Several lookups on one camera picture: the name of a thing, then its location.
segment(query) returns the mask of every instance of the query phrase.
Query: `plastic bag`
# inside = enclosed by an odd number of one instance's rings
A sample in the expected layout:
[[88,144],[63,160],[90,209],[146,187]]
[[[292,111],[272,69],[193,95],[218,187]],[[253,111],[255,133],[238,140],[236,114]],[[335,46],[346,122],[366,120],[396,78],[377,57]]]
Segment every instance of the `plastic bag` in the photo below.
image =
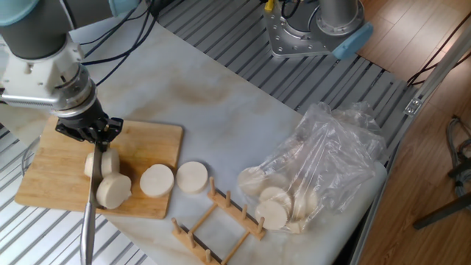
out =
[[342,212],[375,176],[386,148],[366,102],[330,111],[311,105],[294,133],[238,184],[269,230],[301,233],[322,210]]

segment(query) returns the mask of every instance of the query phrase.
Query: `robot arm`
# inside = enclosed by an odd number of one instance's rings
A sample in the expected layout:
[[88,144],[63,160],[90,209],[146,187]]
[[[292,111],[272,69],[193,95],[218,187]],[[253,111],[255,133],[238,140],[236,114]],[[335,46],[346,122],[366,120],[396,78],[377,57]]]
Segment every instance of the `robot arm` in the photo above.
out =
[[0,1],[0,35],[10,54],[0,99],[47,109],[56,130],[78,141],[109,143],[123,121],[109,118],[80,64],[83,53],[68,32],[136,8],[139,0]]

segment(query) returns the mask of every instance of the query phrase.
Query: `white round slice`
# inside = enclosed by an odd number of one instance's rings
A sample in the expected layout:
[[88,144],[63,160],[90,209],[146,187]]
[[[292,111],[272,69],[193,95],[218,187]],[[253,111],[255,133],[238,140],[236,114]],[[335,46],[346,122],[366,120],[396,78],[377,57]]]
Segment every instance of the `white round slice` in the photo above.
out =
[[[85,160],[85,170],[83,173],[91,177],[93,172],[93,153],[87,155]],[[109,148],[102,154],[102,176],[105,177],[111,172],[119,172],[119,155],[118,151]]]
[[208,182],[208,170],[199,162],[184,163],[177,171],[177,185],[185,193],[198,194]]
[[280,203],[272,200],[262,202],[255,209],[255,218],[260,221],[261,217],[265,217],[263,227],[268,230],[279,230],[288,221],[286,209]]
[[299,221],[289,222],[286,227],[292,233],[302,233],[307,219],[301,219]]
[[118,151],[113,148],[109,148],[102,155],[102,176],[111,172],[119,172],[119,155]]
[[277,186],[279,188],[287,188],[289,186],[288,178],[282,174],[270,174],[266,177],[266,179],[270,186]]
[[244,169],[237,177],[238,186],[247,195],[259,195],[265,188],[265,172],[258,167]]
[[317,209],[317,205],[319,204],[319,198],[317,198],[317,193],[312,191],[308,197],[308,213],[311,214]]
[[83,170],[83,174],[91,177],[93,172],[93,153],[87,155],[87,159],[85,159],[85,169]]
[[151,166],[142,174],[140,185],[149,197],[167,195],[174,187],[174,173],[165,165]]
[[260,202],[265,202],[268,200],[273,200],[275,202],[278,202],[286,209],[287,213],[291,213],[293,209],[292,198],[282,188],[278,188],[278,187],[265,188],[260,194],[258,200]]
[[131,196],[131,180],[113,172],[106,176],[96,191],[96,200],[106,209],[115,209]]
[[300,220],[306,216],[308,202],[304,193],[294,195],[292,219]]

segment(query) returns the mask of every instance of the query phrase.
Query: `white table surface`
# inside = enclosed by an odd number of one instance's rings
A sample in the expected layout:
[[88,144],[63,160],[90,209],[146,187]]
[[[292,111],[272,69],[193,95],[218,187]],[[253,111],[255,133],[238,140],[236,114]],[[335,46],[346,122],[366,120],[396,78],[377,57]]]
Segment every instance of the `white table surface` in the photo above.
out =
[[[115,22],[108,20],[79,29],[72,32],[72,37],[75,41],[90,40],[90,36],[99,35]],[[126,23],[89,60],[127,49],[139,26]],[[116,63],[88,69],[97,81]],[[203,162],[215,177],[217,188],[231,190],[233,201],[239,205],[245,201],[236,185],[238,173],[261,163],[301,118],[158,24],[146,42],[99,87],[99,100],[110,116],[183,126],[179,164]],[[46,119],[47,113],[42,111],[0,105],[0,122],[26,143],[40,134]],[[322,214],[301,236],[270,232],[262,241],[249,236],[230,264],[330,264],[385,178],[368,180],[346,212]],[[208,188],[201,194],[188,195],[175,187],[163,220],[107,218],[159,265],[200,264],[173,237],[170,219],[175,217],[186,227],[193,226],[212,204],[207,192]],[[195,235],[224,258],[243,233],[236,221],[216,210]]]

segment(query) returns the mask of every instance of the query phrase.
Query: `bamboo cutting board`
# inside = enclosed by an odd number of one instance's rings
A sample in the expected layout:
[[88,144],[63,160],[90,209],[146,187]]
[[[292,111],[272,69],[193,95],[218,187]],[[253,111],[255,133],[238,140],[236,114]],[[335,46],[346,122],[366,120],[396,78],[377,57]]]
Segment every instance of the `bamboo cutting board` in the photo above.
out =
[[[22,205],[84,211],[90,178],[83,174],[93,144],[78,142],[55,131],[52,116],[41,136],[35,159],[26,172],[15,201]],[[171,193],[147,197],[139,180],[150,166],[161,163],[174,173],[178,164],[183,128],[174,125],[124,121],[121,134],[111,143],[119,153],[120,172],[131,178],[132,196],[114,210],[97,213],[163,219]]]

